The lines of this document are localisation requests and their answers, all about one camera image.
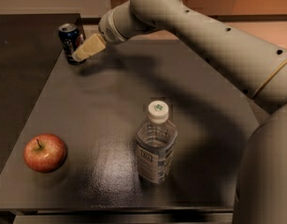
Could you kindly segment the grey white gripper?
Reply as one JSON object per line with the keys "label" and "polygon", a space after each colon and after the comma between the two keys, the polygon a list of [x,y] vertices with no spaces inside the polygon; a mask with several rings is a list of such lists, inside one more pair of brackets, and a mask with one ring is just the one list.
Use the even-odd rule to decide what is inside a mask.
{"label": "grey white gripper", "polygon": [[98,24],[101,35],[93,34],[86,38],[73,52],[72,58],[77,62],[82,62],[105,49],[106,41],[109,44],[121,44],[128,40],[132,32],[132,15],[130,2],[125,2],[111,9]]}

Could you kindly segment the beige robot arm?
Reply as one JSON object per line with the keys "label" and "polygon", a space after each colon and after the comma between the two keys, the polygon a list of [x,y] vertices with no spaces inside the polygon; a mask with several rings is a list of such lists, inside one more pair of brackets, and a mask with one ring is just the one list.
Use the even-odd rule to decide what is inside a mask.
{"label": "beige robot arm", "polygon": [[108,44],[167,30],[269,113],[246,145],[233,224],[287,224],[287,49],[216,21],[181,0],[129,0],[111,9],[74,52],[83,61]]}

